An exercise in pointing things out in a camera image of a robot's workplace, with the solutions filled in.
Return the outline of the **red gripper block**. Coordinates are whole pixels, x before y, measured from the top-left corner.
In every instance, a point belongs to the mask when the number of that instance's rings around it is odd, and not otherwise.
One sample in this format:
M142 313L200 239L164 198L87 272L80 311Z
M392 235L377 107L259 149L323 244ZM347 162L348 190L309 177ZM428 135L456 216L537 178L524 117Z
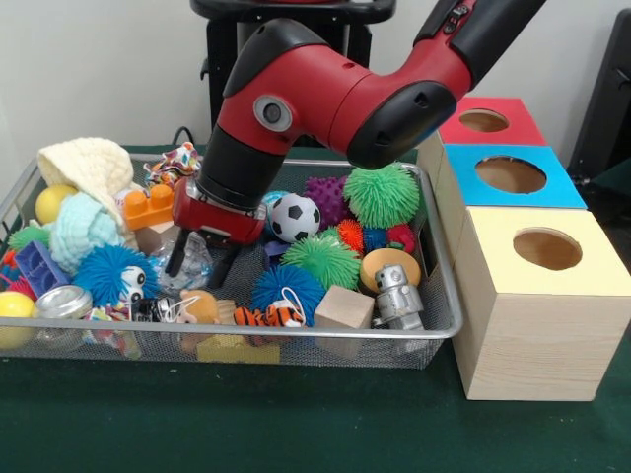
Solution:
M173 221L179 227L174 248L165 272L176 277L185 259L185 248L191 233L210 236L222 244L230 244L215 263L208 288L223 286L242 245L255 243L267 220L267 207L260 203L255 210L236 210L203 194L193 178L184 178L175 185Z

